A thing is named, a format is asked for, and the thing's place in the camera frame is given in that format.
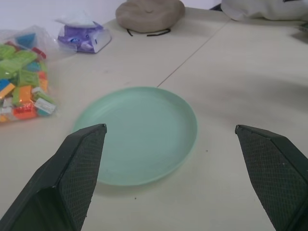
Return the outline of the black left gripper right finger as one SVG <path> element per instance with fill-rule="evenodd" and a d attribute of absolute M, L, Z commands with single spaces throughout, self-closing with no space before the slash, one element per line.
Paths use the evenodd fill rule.
<path fill-rule="evenodd" d="M 237 125 L 250 182 L 276 231 L 308 231 L 308 158 L 286 137 Z"/>

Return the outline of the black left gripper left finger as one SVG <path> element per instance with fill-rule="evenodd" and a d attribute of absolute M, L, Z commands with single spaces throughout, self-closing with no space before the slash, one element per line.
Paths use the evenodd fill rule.
<path fill-rule="evenodd" d="M 0 219 L 0 231 L 81 231 L 100 168 L 105 124 L 66 137 Z"/>

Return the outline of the mint green round plate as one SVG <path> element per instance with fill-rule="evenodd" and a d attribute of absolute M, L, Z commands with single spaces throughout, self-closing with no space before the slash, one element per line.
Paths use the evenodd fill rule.
<path fill-rule="evenodd" d="M 159 88 L 133 87 L 90 104 L 73 131 L 105 124 L 98 181 L 137 186 L 159 180 L 180 167 L 192 152 L 198 124 L 192 107 Z"/>

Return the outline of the clear bag of colourful bricks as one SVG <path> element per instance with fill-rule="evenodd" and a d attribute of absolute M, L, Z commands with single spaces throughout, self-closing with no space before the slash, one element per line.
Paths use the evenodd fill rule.
<path fill-rule="evenodd" d="M 47 51 L 56 48 L 38 26 L 0 31 L 0 124 L 51 116 Z"/>

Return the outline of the purple tissue pack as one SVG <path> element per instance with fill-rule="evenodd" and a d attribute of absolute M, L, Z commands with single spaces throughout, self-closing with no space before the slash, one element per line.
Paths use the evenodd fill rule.
<path fill-rule="evenodd" d="M 55 21 L 63 25 L 58 34 L 60 44 L 76 52 L 95 54 L 112 40 L 109 30 L 93 21 L 84 11 L 61 16 Z"/>

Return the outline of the white cloth bag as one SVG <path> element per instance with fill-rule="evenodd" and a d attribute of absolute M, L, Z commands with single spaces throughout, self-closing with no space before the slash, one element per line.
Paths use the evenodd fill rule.
<path fill-rule="evenodd" d="M 221 9 L 235 21 L 308 21 L 308 0 L 222 0 Z"/>

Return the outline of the beige cloth hat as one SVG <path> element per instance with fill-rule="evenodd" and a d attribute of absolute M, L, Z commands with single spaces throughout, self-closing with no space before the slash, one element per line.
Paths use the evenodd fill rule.
<path fill-rule="evenodd" d="M 115 11 L 117 23 L 130 36 L 133 32 L 156 37 L 171 32 L 185 15 L 181 0 L 127 0 Z"/>

